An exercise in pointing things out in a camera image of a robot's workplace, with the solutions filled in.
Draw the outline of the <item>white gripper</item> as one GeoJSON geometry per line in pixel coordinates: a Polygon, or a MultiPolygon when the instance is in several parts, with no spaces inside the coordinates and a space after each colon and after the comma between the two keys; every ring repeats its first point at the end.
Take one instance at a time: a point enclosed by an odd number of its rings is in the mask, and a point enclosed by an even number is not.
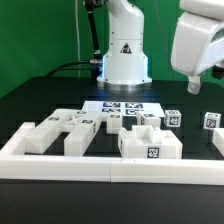
{"type": "Polygon", "coordinates": [[[197,75],[224,61],[224,0],[180,0],[179,7],[184,13],[178,18],[171,64],[191,76],[187,90],[197,95],[202,86],[197,75]]]}

